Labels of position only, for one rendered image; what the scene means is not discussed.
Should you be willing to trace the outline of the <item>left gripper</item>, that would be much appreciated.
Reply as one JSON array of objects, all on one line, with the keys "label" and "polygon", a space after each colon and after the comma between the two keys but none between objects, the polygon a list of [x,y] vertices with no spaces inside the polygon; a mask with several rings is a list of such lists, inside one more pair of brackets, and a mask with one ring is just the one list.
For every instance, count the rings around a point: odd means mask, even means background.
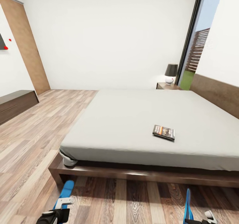
[{"label": "left gripper", "polygon": [[57,209],[56,211],[59,213],[59,222],[57,224],[67,223],[70,209]]}]

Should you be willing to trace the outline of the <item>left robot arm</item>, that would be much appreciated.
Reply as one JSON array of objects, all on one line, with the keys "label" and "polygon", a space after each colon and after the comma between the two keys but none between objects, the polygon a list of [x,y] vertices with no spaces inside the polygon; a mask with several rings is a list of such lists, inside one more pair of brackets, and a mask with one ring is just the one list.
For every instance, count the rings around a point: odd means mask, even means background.
[{"label": "left robot arm", "polygon": [[59,198],[56,202],[55,208],[52,211],[44,212],[37,220],[36,224],[62,224],[67,223],[70,209],[62,209],[62,205],[73,205],[74,198]]}]

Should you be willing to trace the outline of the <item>sandal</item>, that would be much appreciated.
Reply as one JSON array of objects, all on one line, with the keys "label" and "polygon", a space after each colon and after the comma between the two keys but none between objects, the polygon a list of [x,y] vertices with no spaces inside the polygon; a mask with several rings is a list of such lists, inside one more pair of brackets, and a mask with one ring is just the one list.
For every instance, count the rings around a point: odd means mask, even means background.
[{"label": "sandal", "polygon": [[186,206],[185,206],[183,224],[188,224],[188,223],[185,222],[185,219],[194,220],[193,214],[192,214],[191,209],[190,209],[190,196],[191,196],[190,189],[187,189]]},{"label": "sandal", "polygon": [[[74,182],[68,180],[64,186],[59,198],[69,198],[74,187]],[[62,209],[67,209],[67,205],[62,205]]]}]

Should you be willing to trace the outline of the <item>hardback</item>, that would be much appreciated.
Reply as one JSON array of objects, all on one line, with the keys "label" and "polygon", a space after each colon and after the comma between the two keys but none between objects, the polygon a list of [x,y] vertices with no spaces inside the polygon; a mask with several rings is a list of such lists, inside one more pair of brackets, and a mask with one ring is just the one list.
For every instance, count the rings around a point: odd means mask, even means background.
[{"label": "hardback", "polygon": [[155,125],[152,134],[163,137],[163,138],[167,138],[170,140],[175,140],[175,130],[170,128]]}]

